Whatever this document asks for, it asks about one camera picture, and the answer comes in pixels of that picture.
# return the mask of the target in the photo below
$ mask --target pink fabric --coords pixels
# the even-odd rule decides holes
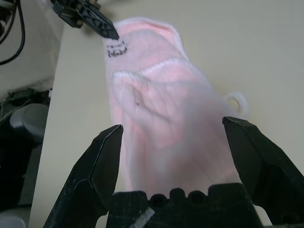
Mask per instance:
[[[115,24],[104,40],[113,124],[124,127],[126,190],[169,196],[239,181],[223,116],[237,116],[188,59],[176,30],[145,18]]]

